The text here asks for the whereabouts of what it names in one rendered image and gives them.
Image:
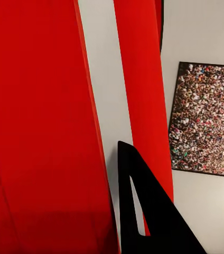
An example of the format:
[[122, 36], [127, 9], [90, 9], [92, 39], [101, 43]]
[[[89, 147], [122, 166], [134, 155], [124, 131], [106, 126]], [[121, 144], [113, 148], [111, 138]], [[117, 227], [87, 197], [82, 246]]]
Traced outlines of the radio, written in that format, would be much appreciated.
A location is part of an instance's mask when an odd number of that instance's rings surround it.
[[174, 203], [163, 25], [164, 0], [0, 0], [0, 254], [122, 254], [118, 141]]

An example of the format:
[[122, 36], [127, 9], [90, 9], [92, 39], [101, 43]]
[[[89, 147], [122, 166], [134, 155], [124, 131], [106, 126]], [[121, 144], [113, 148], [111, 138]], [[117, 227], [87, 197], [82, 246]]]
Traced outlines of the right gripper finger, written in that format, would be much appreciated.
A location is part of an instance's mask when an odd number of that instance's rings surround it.
[[[137, 149], [118, 141], [122, 254], [207, 254]], [[132, 177], [151, 236], [139, 234]]]

